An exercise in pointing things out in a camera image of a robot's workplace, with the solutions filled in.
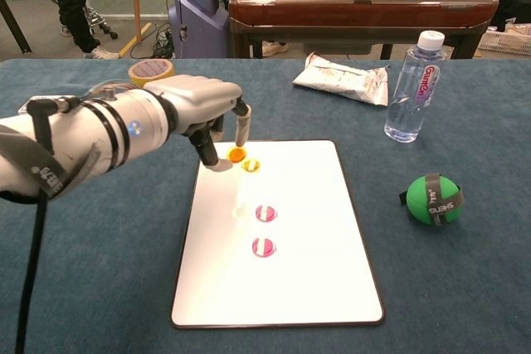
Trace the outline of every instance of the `whiteboard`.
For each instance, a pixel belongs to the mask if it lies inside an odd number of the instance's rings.
[[[233,145],[217,143],[220,158]],[[381,322],[383,307],[334,144],[249,142],[246,150],[247,159],[261,164],[256,172],[242,162],[226,172],[199,166],[174,326]],[[263,221],[269,216],[274,219]],[[265,238],[275,251],[261,257],[271,249]]]

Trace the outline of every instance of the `tape roll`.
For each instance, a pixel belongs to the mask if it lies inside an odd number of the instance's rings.
[[[137,62],[129,68],[129,79],[139,88],[153,80],[174,76],[173,64],[168,60],[152,59]]]

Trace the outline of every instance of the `robotic arm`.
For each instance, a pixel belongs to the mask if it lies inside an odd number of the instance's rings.
[[[188,137],[206,167],[226,170],[228,161],[218,158],[213,142],[221,139],[223,115],[232,110],[236,145],[245,144],[251,107],[241,96],[238,85],[179,75],[119,93],[103,86],[99,97],[41,100],[53,110],[53,157],[36,143],[31,101],[29,114],[0,119],[0,196],[32,202],[46,188],[49,197],[57,197],[154,151],[172,133]]]

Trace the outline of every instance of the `plastic bottle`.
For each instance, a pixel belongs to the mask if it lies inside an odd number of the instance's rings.
[[[424,31],[417,45],[406,53],[383,129],[387,136],[400,143],[414,141],[421,130],[446,59],[442,50],[444,40],[440,32]]]

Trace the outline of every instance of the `sneaker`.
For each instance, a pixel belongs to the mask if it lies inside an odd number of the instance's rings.
[[[271,57],[275,54],[286,53],[290,49],[287,43],[281,45],[278,41],[262,42],[262,57]]]
[[[90,58],[94,60],[118,60],[119,53],[111,53],[103,47],[98,46],[90,53],[85,53],[85,58]]]
[[[64,25],[61,25],[61,34],[62,34],[62,36],[66,36],[66,37],[71,37],[72,36],[72,34],[68,30],[68,28],[65,27]]]

